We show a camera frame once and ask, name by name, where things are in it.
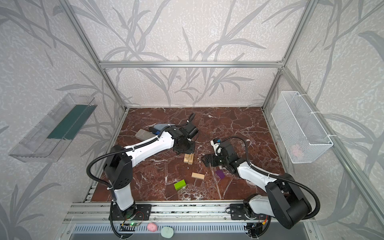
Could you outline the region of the blue stapler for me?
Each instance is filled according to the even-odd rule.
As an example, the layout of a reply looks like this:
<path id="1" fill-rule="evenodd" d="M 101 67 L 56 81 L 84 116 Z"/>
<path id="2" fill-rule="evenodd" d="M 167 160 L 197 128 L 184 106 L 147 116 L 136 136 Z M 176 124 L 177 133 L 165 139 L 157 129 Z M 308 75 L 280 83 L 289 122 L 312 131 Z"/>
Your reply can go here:
<path id="1" fill-rule="evenodd" d="M 160 130 L 154 127 L 149 127 L 149 132 L 151 132 L 152 134 L 158 135 L 160 133 Z"/>

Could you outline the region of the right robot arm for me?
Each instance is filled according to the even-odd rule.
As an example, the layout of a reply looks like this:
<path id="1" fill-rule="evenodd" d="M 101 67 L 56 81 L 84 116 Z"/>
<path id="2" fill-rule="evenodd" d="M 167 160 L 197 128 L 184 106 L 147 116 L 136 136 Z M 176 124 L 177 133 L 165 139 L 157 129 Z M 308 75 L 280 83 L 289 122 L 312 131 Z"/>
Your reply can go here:
<path id="1" fill-rule="evenodd" d="M 310 219 L 319 212 L 320 203 L 315 193 L 296 182 L 289 174 L 275 175 L 240 158 L 228 141 L 213 139 L 214 153 L 202 157 L 206 167 L 224 167 L 231 174 L 261 188 L 266 196 L 250 195 L 242 205 L 232 205 L 233 220 L 256 220 L 260 216 L 275 218 L 286 229 L 291 229 L 301 220 Z M 303 191 L 316 200 L 312 208 Z"/>

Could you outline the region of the left circuit board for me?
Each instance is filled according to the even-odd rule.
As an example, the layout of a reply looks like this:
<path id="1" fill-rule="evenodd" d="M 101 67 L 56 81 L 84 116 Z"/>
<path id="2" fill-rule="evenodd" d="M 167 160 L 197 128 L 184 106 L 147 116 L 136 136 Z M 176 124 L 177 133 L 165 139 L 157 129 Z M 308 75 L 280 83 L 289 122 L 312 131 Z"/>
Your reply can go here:
<path id="1" fill-rule="evenodd" d="M 135 232 L 139 229 L 141 222 L 122 223 L 119 232 Z"/>

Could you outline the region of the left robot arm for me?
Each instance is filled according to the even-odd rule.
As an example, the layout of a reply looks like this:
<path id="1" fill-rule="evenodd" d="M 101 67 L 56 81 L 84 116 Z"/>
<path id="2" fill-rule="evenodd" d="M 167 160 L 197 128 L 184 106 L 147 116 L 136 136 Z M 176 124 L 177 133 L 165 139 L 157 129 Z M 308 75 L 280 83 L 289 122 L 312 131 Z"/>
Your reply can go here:
<path id="1" fill-rule="evenodd" d="M 108 178 L 113 201 L 122 212 L 131 210 L 135 200 L 131 191 L 133 169 L 141 162 L 162 151 L 172 149 L 178 154 L 193 154 L 196 142 L 193 138 L 198 128 L 188 121 L 183 125 L 166 124 L 154 137 L 138 144 L 114 146 L 107 156 L 104 172 Z"/>

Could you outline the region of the circuit board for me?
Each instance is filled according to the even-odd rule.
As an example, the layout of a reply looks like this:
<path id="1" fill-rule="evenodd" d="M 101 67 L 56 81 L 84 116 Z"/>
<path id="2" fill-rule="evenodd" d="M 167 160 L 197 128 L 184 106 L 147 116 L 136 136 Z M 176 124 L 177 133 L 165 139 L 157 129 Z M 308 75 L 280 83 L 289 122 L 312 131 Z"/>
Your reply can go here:
<path id="1" fill-rule="evenodd" d="M 119 232 L 135 232 L 139 229 L 141 222 L 122 223 Z"/>
<path id="2" fill-rule="evenodd" d="M 247 223 L 244 226 L 244 230 L 246 231 L 246 235 L 252 239 L 258 239 L 262 236 L 269 228 L 269 222 L 262 223 Z"/>

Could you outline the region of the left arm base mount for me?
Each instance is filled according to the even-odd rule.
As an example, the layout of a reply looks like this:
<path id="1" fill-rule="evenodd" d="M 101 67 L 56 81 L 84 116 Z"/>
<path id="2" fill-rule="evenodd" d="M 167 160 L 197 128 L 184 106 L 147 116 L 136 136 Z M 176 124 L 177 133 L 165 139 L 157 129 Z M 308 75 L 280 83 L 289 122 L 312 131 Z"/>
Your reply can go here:
<path id="1" fill-rule="evenodd" d="M 120 210 L 117 204 L 113 204 L 109 220 L 112 221 L 148 221 L 152 210 L 151 204 L 133 204 L 126 210 Z"/>

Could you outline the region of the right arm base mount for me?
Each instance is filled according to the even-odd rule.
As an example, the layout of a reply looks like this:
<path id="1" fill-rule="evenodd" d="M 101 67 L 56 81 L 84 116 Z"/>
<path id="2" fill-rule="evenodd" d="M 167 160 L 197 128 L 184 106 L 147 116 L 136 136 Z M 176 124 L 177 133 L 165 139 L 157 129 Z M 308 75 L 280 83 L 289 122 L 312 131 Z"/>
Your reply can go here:
<path id="1" fill-rule="evenodd" d="M 230 206 L 225 209 L 225 212 L 230 215 L 231 220 L 264 221 L 268 219 L 268 216 L 265 214 L 251 213 L 248 208 L 244 207 L 244 204 L 230 204 Z"/>

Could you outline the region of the right circuit board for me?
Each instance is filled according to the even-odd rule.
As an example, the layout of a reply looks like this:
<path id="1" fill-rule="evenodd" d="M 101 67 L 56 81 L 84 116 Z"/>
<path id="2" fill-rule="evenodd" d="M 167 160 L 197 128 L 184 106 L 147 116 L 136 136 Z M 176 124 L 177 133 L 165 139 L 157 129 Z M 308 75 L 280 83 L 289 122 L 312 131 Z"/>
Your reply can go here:
<path id="1" fill-rule="evenodd" d="M 244 226 L 244 230 L 246 231 L 246 235 L 252 239 L 258 239 L 262 236 L 269 228 L 269 222 L 262 223 L 247 223 Z"/>

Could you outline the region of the mint green blob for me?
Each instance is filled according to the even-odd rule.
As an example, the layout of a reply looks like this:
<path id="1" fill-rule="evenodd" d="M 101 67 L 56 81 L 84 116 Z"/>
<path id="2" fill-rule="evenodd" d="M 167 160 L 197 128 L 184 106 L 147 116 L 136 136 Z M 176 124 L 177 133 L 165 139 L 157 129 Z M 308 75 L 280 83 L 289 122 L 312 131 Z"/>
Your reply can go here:
<path id="1" fill-rule="evenodd" d="M 166 239 L 172 238 L 174 233 L 174 229 L 171 227 L 165 226 L 161 229 L 161 236 Z"/>

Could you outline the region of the pink object in basket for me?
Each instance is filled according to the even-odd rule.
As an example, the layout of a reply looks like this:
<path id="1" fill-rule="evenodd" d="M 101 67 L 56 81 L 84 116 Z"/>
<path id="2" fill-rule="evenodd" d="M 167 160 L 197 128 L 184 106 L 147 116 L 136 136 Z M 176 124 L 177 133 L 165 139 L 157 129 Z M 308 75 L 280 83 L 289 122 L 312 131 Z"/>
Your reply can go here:
<path id="1" fill-rule="evenodd" d="M 297 159 L 302 159 L 304 156 L 304 153 L 299 145 L 293 145 L 291 147 L 291 152 L 292 154 L 297 158 Z"/>

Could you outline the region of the aluminium front rail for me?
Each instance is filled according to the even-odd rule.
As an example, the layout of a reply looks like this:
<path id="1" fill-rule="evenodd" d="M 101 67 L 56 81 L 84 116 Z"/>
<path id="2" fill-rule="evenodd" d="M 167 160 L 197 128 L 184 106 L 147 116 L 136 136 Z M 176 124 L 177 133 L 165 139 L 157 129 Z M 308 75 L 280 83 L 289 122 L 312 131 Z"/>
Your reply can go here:
<path id="1" fill-rule="evenodd" d="M 125 221 L 130 223 L 230 223 L 231 204 L 242 201 L 154 201 L 137 202 L 137 205 L 150 204 L 150 210 L 140 210 L 138 216 Z M 108 224 L 109 202 L 72 204 L 65 216 L 64 224 L 90 223 Z"/>

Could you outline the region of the purple block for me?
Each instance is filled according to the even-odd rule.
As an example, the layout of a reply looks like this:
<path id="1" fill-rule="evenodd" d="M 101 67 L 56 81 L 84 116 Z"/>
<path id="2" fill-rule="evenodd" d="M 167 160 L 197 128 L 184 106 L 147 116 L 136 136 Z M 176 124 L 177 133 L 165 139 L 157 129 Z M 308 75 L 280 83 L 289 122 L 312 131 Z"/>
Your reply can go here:
<path id="1" fill-rule="evenodd" d="M 226 177 L 224 172 L 222 170 L 220 170 L 220 169 L 216 170 L 215 173 L 219 177 L 220 180 L 222 180 L 222 179 L 224 179 Z"/>

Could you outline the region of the green block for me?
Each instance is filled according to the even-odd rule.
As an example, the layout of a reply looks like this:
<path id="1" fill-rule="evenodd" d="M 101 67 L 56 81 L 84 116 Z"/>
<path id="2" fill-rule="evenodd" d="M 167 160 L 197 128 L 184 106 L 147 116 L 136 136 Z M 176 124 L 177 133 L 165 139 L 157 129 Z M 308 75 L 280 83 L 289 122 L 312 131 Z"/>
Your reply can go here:
<path id="1" fill-rule="evenodd" d="M 184 188 L 186 185 L 187 184 L 186 184 L 185 180 L 181 180 L 181 181 L 174 184 L 174 188 L 176 191 L 178 191 L 178 190 Z"/>

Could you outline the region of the pink eraser blob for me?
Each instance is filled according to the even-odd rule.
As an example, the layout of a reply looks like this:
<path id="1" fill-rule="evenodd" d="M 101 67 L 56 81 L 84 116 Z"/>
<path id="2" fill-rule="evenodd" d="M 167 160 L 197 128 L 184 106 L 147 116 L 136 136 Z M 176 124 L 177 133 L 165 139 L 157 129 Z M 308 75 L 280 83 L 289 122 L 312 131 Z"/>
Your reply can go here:
<path id="1" fill-rule="evenodd" d="M 158 230 L 158 226 L 155 223 L 148 223 L 147 230 L 152 233 L 155 233 Z"/>

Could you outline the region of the clear plastic wall bin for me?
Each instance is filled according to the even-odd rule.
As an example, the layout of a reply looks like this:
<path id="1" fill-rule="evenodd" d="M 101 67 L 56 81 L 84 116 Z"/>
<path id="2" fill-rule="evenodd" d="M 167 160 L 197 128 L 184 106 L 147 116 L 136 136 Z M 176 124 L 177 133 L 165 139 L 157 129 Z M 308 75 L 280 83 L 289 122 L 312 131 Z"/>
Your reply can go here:
<path id="1" fill-rule="evenodd" d="M 67 94 L 10 152 L 24 163 L 55 163 L 92 115 L 91 96 Z"/>

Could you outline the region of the blue grey oval case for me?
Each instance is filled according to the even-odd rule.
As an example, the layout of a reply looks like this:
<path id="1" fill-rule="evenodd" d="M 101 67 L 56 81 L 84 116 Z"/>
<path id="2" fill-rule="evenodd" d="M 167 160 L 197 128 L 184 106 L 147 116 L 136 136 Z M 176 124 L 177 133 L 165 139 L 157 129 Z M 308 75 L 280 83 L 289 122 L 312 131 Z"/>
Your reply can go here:
<path id="1" fill-rule="evenodd" d="M 161 131 L 163 128 L 169 127 L 170 124 L 156 124 L 153 126 L 154 129 L 157 131 Z"/>

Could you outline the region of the wood block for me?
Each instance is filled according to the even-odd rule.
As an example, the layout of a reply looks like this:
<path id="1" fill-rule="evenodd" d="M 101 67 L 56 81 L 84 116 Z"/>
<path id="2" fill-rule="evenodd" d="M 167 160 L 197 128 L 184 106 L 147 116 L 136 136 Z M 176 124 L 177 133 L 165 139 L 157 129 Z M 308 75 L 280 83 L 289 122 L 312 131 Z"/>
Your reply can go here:
<path id="1" fill-rule="evenodd" d="M 204 180 L 205 179 L 205 175 L 198 174 L 198 173 L 192 173 L 192 178 Z"/>
<path id="2" fill-rule="evenodd" d="M 194 160 L 194 154 L 187 155 L 187 159 L 188 159 L 188 164 L 192 165 Z"/>
<path id="3" fill-rule="evenodd" d="M 191 155 L 190 154 L 185 154 L 184 156 L 184 163 L 190 163 Z"/>

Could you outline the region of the grey rectangular sponge block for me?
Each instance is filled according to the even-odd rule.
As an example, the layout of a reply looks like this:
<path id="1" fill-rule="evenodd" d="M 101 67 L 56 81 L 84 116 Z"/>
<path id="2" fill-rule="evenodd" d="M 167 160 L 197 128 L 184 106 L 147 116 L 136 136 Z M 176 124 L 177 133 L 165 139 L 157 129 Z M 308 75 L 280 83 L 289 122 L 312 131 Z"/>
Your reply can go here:
<path id="1" fill-rule="evenodd" d="M 138 140 L 141 140 L 141 141 L 146 141 L 148 139 L 151 139 L 153 137 L 156 137 L 157 135 L 151 133 L 151 132 L 148 132 L 146 130 L 143 130 L 143 129 L 140 129 L 136 134 L 135 134 L 135 138 L 138 139 Z"/>

